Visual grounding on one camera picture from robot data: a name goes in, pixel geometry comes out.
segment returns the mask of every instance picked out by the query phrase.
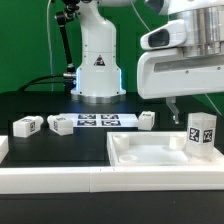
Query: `black cable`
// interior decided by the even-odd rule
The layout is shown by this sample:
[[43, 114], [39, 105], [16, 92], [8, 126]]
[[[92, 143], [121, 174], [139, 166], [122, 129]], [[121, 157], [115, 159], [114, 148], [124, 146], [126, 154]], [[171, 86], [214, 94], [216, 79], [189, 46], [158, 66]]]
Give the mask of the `black cable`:
[[24, 91], [26, 88], [28, 88], [29, 86], [33, 86], [33, 85], [56, 84], [56, 83], [65, 84], [65, 82], [34, 82], [34, 83], [29, 83], [27, 85], [24, 85], [23, 89], [20, 88], [19, 91]]
[[27, 84], [21, 86], [18, 91], [24, 91], [28, 86], [37, 83], [38, 81], [42, 81], [42, 80], [46, 80], [46, 79], [53, 79], [53, 78], [63, 78], [63, 75], [47, 75], [47, 76], [42, 76], [36, 79], [31, 80], [30, 82], [28, 82]]

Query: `white box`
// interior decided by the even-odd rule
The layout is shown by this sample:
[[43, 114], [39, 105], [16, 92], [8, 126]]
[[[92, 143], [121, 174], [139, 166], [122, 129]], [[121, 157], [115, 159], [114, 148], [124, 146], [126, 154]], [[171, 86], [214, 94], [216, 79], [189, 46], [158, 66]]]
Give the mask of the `white box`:
[[0, 136], [0, 163], [3, 161], [9, 151], [8, 137]]
[[27, 116], [13, 122], [13, 135], [15, 137], [27, 138], [40, 131], [43, 118], [40, 116]]
[[214, 150], [215, 130], [216, 116], [206, 113], [189, 114], [186, 152], [209, 159]]
[[155, 112], [143, 111], [138, 119], [138, 129], [150, 131], [155, 123]]
[[47, 118], [49, 123], [49, 128], [56, 132], [59, 135], [71, 135], [73, 134], [73, 121], [67, 119], [63, 116], [57, 115], [52, 116], [50, 115]]

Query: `white tray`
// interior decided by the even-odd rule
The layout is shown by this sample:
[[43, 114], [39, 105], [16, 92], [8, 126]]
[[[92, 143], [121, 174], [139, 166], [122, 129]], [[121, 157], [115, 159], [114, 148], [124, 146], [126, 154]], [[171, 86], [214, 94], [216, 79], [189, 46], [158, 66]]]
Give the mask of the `white tray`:
[[208, 158], [199, 158], [170, 148], [175, 136], [187, 138], [186, 132], [109, 132], [107, 149], [112, 166], [192, 166], [224, 165], [224, 156], [216, 149]]

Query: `block with printed symbol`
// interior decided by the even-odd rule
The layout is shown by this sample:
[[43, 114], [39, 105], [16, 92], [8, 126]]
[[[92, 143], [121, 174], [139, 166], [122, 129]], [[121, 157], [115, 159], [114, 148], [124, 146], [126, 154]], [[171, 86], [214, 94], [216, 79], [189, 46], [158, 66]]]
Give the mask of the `block with printed symbol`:
[[215, 128], [216, 116], [206, 113], [189, 114], [186, 152], [210, 158], [214, 149]]

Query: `warning label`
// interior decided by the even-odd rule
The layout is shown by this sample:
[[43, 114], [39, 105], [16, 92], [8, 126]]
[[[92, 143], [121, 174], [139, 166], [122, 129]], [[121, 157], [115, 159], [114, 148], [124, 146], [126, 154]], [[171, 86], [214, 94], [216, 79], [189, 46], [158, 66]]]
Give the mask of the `warning label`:
[[105, 63], [103, 61], [103, 58], [101, 55], [97, 58], [96, 62], [94, 63], [95, 66], [105, 66]]

